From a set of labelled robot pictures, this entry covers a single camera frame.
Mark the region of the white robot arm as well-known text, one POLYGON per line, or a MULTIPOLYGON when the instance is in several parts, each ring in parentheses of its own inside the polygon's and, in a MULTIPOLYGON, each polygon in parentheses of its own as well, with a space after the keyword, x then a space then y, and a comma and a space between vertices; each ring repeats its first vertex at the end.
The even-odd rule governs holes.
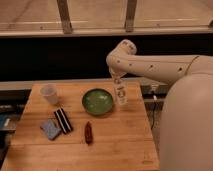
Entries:
POLYGON ((213 171, 213 56, 138 56, 122 40, 106 57, 115 77, 127 73, 171 86, 160 124, 160 171, 213 171))

